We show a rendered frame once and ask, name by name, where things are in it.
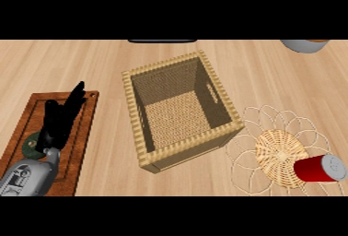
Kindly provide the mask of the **dark flat appliance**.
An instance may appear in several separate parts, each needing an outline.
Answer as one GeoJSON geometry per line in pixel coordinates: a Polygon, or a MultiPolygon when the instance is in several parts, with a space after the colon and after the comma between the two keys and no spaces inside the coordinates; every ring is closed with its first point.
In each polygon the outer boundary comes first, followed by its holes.
{"type": "Polygon", "coordinates": [[[191,43],[198,40],[129,40],[132,43],[191,43]]]}

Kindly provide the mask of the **red can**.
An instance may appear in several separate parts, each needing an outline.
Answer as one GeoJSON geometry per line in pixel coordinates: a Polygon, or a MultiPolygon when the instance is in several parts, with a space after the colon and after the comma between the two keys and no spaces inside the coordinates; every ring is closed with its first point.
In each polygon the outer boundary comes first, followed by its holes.
{"type": "Polygon", "coordinates": [[[298,160],[294,171],[304,182],[340,182],[347,177],[346,164],[332,154],[298,160]]]}

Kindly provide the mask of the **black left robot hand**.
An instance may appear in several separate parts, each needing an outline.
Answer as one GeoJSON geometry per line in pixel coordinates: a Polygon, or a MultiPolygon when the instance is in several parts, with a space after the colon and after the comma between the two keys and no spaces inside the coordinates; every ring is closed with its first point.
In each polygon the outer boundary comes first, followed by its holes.
{"type": "Polygon", "coordinates": [[[55,100],[46,101],[43,129],[36,146],[39,152],[45,152],[46,148],[64,149],[82,105],[86,102],[85,95],[85,82],[80,81],[64,104],[55,100]]]}

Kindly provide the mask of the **green round vegetable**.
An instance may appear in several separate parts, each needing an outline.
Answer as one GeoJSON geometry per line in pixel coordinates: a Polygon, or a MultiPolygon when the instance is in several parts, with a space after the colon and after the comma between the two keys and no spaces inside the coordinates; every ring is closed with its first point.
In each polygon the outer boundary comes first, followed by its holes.
{"type": "Polygon", "coordinates": [[[24,157],[28,159],[42,159],[45,157],[45,153],[36,150],[37,143],[39,143],[40,133],[33,133],[23,144],[23,154],[24,157]]]}

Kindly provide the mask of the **grey round pot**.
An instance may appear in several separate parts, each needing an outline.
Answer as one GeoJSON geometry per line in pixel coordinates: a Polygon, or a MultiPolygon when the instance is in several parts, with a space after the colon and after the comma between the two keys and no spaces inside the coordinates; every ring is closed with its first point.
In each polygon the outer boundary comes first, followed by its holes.
{"type": "Polygon", "coordinates": [[[297,53],[316,53],[329,40],[282,40],[282,43],[297,53]]]}

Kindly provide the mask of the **rectangular wicker basket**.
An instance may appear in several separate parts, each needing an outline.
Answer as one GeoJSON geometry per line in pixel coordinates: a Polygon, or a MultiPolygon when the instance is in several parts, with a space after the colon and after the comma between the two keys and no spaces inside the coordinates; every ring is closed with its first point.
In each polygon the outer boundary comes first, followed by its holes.
{"type": "Polygon", "coordinates": [[[222,148],[244,122],[202,51],[123,73],[139,166],[158,173],[222,148]]]}

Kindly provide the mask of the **round wicker placemat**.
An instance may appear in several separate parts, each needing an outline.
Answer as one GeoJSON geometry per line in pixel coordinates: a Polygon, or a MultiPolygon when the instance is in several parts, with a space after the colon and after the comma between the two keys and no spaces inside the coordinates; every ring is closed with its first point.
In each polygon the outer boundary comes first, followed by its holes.
{"type": "Polygon", "coordinates": [[[298,160],[332,152],[313,121],[269,105],[247,107],[245,130],[226,146],[232,184],[248,196],[348,196],[348,180],[306,182],[294,170],[298,160]]]}

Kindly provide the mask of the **brown wooden cutting board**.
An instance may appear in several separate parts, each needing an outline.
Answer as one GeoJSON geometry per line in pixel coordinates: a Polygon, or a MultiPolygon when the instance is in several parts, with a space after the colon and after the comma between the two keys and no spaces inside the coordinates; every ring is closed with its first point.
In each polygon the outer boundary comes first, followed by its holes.
{"type": "MultiPolygon", "coordinates": [[[[31,134],[42,130],[45,124],[45,103],[55,100],[64,104],[70,96],[68,92],[33,93],[27,102],[20,122],[0,158],[0,178],[9,167],[24,158],[23,145],[31,134]]],[[[90,129],[95,119],[99,92],[87,91],[86,102],[82,106],[79,117],[74,121],[71,135],[64,150],[61,151],[61,164],[56,180],[48,195],[74,196],[79,187],[80,168],[87,148],[90,129]]]]}

